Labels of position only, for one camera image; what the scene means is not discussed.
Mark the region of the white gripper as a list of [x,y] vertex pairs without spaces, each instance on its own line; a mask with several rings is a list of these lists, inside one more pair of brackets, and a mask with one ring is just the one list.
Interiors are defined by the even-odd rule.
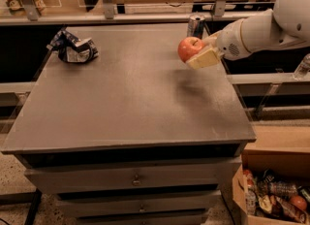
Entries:
[[239,19],[228,24],[221,31],[205,37],[202,41],[206,46],[216,46],[217,48],[203,49],[187,60],[186,65],[191,69],[198,70],[218,64],[223,55],[231,61],[248,57],[250,52],[244,46],[241,38],[242,23],[243,19]]

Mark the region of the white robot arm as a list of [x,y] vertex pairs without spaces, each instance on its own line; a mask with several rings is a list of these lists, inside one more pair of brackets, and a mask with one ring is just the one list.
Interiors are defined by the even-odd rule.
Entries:
[[246,58],[262,50],[306,48],[310,45],[310,0],[276,0],[274,7],[239,19],[205,39],[202,48],[183,62],[192,69]]

